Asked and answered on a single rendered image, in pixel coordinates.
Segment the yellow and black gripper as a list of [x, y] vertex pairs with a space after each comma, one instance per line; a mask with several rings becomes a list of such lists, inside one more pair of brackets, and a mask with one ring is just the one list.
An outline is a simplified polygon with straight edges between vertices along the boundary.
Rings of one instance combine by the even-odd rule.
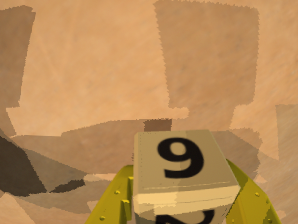
[[[282, 224], [267, 194], [226, 159], [241, 189], [226, 215], [226, 224]], [[133, 165], [115, 175], [85, 224], [127, 224], [132, 220]]]

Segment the yellow number cube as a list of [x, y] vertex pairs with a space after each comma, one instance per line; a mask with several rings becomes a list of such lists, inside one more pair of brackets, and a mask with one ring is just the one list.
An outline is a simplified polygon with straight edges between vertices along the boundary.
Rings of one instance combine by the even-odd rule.
[[136, 224], [222, 224], [240, 189], [209, 129], [135, 134]]

